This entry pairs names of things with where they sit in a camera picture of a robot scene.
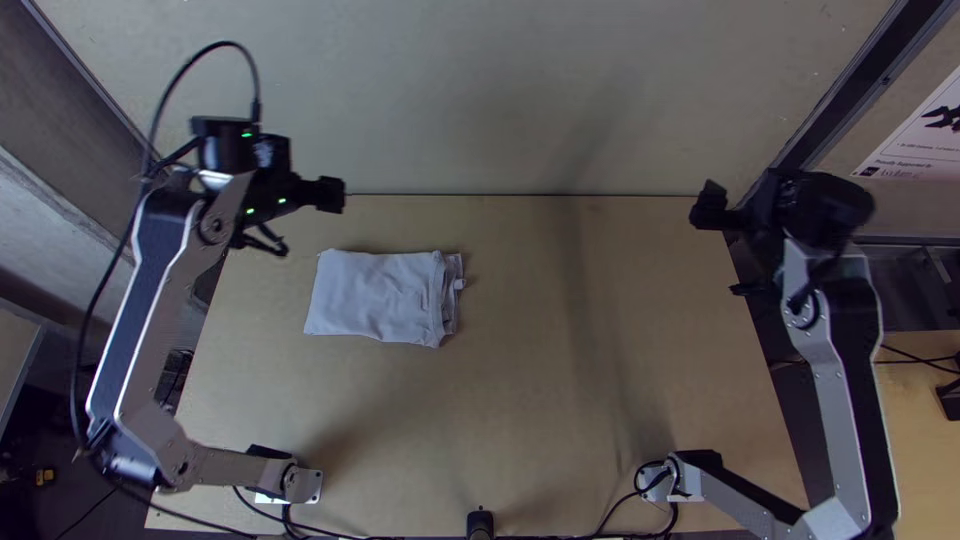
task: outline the yellow object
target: yellow object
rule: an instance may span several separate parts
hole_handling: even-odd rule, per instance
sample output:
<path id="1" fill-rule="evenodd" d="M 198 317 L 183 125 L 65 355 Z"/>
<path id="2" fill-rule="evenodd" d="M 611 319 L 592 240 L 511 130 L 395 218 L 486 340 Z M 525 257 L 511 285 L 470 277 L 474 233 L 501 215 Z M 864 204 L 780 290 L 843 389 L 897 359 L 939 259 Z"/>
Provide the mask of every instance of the yellow object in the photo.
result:
<path id="1" fill-rule="evenodd" d="M 34 478 L 37 487 L 42 487 L 45 484 L 53 482 L 55 473 L 53 469 L 37 469 L 37 474 Z"/>

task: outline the folded white t-shirt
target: folded white t-shirt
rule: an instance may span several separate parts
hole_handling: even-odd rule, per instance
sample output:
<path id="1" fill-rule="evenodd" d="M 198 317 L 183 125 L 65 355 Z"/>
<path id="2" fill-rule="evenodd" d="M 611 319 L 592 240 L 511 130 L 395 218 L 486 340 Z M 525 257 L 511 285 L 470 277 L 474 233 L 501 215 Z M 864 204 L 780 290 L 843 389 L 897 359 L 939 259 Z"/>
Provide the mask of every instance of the folded white t-shirt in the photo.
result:
<path id="1" fill-rule="evenodd" d="M 457 330 L 459 253 L 320 253 L 303 333 L 437 348 Z"/>

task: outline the tan tabletop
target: tan tabletop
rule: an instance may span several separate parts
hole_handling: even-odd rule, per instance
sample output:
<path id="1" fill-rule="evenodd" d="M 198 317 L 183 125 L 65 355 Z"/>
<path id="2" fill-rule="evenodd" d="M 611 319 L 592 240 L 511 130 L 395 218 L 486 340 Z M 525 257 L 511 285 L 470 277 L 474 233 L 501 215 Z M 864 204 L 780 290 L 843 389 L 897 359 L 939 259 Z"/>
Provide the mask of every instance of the tan tabletop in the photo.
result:
<path id="1" fill-rule="evenodd" d="M 363 535 L 587 534 L 635 469 L 712 448 L 806 505 L 773 385 L 719 233 L 689 198 L 353 196 L 274 230 L 291 253 L 231 252 L 178 412 L 209 445 L 256 443 L 325 471 L 295 520 Z M 461 328 L 439 350 L 303 334 L 326 248 L 464 254 Z M 227 488 L 155 497 L 252 532 Z M 277 513 L 279 509 L 264 505 Z M 610 530 L 659 530 L 631 501 Z M 196 529 L 150 512 L 148 527 Z M 678 531 L 737 528 L 708 504 Z"/>
<path id="2" fill-rule="evenodd" d="M 960 331 L 908 332 L 886 343 L 922 358 L 960 351 Z M 880 350 L 877 360 L 904 360 Z M 955 368 L 953 362 L 941 362 Z M 877 366 L 887 434 L 900 489 L 897 538 L 955 538 L 960 504 L 960 422 L 950 422 L 935 391 L 957 375 L 924 365 Z"/>

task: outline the poster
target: poster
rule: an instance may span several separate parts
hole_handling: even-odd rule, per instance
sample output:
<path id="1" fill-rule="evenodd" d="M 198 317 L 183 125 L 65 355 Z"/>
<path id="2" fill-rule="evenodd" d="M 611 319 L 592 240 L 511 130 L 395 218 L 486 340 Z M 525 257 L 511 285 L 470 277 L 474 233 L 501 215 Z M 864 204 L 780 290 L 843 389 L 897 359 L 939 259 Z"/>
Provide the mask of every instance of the poster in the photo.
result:
<path id="1" fill-rule="evenodd" d="M 960 180 L 960 68 L 851 174 Z"/>

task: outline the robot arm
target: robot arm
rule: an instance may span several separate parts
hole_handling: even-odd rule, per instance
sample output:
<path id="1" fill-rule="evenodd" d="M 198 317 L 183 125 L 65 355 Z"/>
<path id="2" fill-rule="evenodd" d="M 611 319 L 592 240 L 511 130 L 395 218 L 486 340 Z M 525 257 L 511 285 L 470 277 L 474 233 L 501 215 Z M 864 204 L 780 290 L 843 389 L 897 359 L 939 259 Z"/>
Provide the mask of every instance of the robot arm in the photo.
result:
<path id="1" fill-rule="evenodd" d="M 194 281 L 227 247 L 253 246 L 244 230 L 300 206 L 339 213 L 343 182 L 303 181 L 290 171 L 289 141 L 261 135 L 247 120 L 194 118 L 202 191 L 188 174 L 150 192 L 136 211 L 134 274 L 107 341 L 86 402 L 88 437 L 103 467 L 165 491 L 194 484 L 245 486 L 288 502 L 319 499 L 321 471 L 304 469 L 283 452 L 251 445 L 245 452 L 191 440 L 154 401 L 180 310 Z"/>
<path id="2" fill-rule="evenodd" d="M 642 469 L 637 485 L 668 471 L 674 481 L 649 500 L 709 501 L 763 540 L 892 537 L 899 502 L 871 363 L 880 304 L 866 257 L 847 244 L 872 199 L 823 173 L 771 171 L 740 208 L 725 206 L 725 191 L 708 181 L 691 222 L 741 231 L 768 263 L 779 262 L 767 285 L 779 292 L 790 341 L 813 371 L 833 495 L 802 510 L 727 470 L 712 450 L 672 453 Z"/>

